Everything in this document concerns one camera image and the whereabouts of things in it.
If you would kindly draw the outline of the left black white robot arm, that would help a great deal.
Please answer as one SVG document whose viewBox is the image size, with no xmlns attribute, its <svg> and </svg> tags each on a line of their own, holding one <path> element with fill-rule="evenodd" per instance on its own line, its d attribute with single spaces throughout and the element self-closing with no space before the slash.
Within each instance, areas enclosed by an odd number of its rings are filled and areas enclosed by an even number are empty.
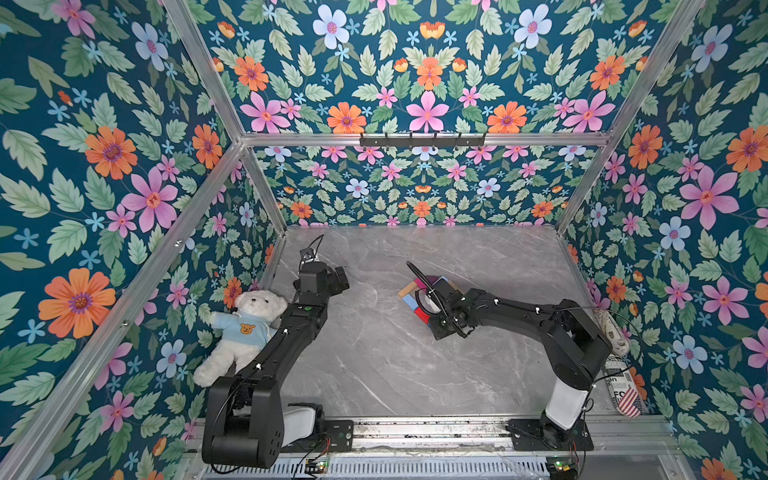
<svg viewBox="0 0 768 480">
<path fill-rule="evenodd" d="M 285 409 L 280 390 L 327 320 L 330 298 L 348 287 L 343 268 L 309 262 L 299 269 L 293 302 L 249 291 L 237 296 L 232 312 L 211 315 L 223 336 L 193 375 L 207 390 L 205 463 L 269 468 L 283 446 L 313 434 L 319 413 Z"/>
</svg>

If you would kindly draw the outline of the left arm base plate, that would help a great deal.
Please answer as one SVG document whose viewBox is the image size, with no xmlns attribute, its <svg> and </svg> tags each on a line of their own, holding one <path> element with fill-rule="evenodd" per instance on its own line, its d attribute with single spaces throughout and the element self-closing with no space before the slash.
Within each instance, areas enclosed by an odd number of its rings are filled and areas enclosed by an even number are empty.
<svg viewBox="0 0 768 480">
<path fill-rule="evenodd" d="M 326 420 L 308 438 L 299 439 L 282 448 L 282 453 L 336 453 L 352 450 L 355 424 L 352 420 Z"/>
</svg>

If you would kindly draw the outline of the light blue block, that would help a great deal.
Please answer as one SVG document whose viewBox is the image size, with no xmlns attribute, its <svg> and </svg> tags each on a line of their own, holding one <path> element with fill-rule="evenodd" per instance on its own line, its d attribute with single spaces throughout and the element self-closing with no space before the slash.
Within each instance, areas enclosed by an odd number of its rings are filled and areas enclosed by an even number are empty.
<svg viewBox="0 0 768 480">
<path fill-rule="evenodd" d="M 432 281 L 432 285 L 435 288 L 444 288 L 446 286 L 449 286 L 449 282 L 444 276 L 432 277 L 431 281 Z"/>
<path fill-rule="evenodd" d="M 418 303 L 412 295 L 410 294 L 404 295 L 402 296 L 402 300 L 411 310 L 416 310 L 418 308 Z"/>
</svg>

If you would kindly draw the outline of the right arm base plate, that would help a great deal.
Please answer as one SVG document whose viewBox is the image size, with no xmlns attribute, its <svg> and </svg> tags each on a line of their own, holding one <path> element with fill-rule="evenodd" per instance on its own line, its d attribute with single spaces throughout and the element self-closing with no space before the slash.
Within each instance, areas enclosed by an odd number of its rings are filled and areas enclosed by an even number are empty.
<svg viewBox="0 0 768 480">
<path fill-rule="evenodd" d="M 592 451 L 594 443 L 584 420 L 577 420 L 571 429 L 564 430 L 546 417 L 539 419 L 510 419 L 506 430 L 516 451 L 555 452 Z"/>
</svg>

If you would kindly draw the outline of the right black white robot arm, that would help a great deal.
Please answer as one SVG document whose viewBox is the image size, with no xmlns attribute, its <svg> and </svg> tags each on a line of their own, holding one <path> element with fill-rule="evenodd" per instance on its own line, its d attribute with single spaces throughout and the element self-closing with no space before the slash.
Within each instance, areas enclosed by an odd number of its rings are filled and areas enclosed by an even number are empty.
<svg viewBox="0 0 768 480">
<path fill-rule="evenodd" d="M 441 279 L 427 286 L 428 324 L 448 335 L 468 337 L 479 327 L 496 328 L 538 341 L 556 377 L 542 428 L 568 432 L 580 419 L 612 345 L 585 309 L 572 300 L 536 304 L 481 289 L 465 293 Z"/>
</svg>

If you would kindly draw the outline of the red rectangular block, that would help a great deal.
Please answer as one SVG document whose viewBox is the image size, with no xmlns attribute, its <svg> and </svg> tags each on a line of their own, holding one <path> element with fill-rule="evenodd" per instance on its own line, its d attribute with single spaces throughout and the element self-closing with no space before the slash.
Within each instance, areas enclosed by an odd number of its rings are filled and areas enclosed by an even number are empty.
<svg viewBox="0 0 768 480">
<path fill-rule="evenodd" d="M 423 311 L 420 307 L 413 310 L 413 313 L 425 324 L 429 323 L 430 315 Z"/>
</svg>

